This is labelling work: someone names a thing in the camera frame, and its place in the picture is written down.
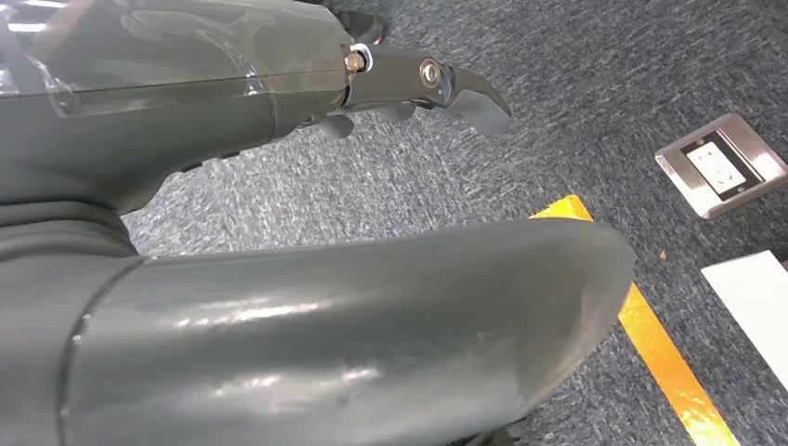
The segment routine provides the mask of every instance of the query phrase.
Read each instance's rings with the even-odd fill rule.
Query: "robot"
[[[119,218],[205,160],[415,108],[511,119],[476,74],[320,6],[0,4],[0,445],[428,446],[522,418],[615,320],[614,230],[154,258]]]

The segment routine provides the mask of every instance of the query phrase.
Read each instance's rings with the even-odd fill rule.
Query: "screw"
[[[366,60],[358,52],[353,52],[345,56],[345,68],[351,72],[362,72],[366,68]]]
[[[440,83],[440,67],[433,59],[421,62],[421,83],[427,88],[435,88]]]

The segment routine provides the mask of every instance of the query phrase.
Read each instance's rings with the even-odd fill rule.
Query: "transparent plastic cover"
[[[81,93],[102,112],[173,100],[163,86],[181,97],[340,90],[351,44],[327,9],[292,0],[6,0],[0,98],[53,95],[71,114]]]

